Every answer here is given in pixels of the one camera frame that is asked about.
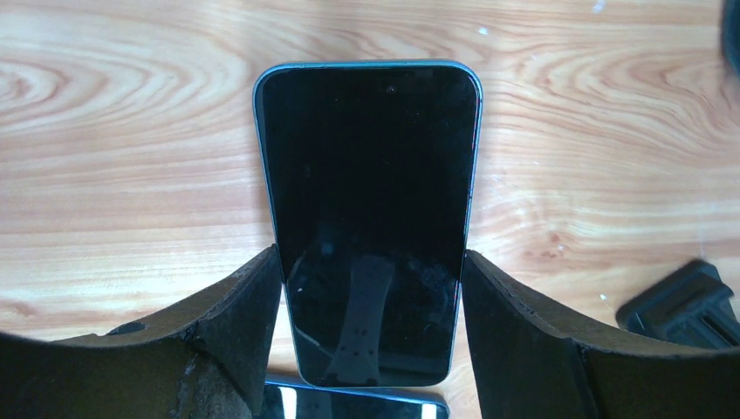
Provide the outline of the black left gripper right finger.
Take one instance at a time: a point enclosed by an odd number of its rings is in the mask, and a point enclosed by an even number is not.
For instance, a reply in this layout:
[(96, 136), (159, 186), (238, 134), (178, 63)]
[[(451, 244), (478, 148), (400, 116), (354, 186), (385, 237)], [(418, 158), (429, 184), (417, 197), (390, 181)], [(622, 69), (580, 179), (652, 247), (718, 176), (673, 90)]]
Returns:
[(736, 418), (739, 352), (655, 340), (574, 311), (476, 251), (462, 268), (485, 418)]

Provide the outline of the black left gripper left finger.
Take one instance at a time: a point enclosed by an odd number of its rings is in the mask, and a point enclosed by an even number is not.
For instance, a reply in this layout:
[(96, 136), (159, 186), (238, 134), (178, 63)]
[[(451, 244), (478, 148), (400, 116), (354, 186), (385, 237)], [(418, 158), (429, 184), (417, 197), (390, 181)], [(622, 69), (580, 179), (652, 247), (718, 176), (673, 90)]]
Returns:
[(251, 418), (281, 289), (268, 247), (227, 278), (105, 335), (1, 336), (4, 418)]

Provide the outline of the teal phone black screen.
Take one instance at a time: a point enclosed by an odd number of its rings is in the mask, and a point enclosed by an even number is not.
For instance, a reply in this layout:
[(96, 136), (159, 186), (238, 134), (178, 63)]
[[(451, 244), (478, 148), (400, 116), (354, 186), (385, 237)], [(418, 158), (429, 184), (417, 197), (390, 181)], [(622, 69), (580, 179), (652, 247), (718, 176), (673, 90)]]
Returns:
[(449, 374), (483, 89), (450, 60), (276, 65), (255, 127), (298, 371), (329, 388)]

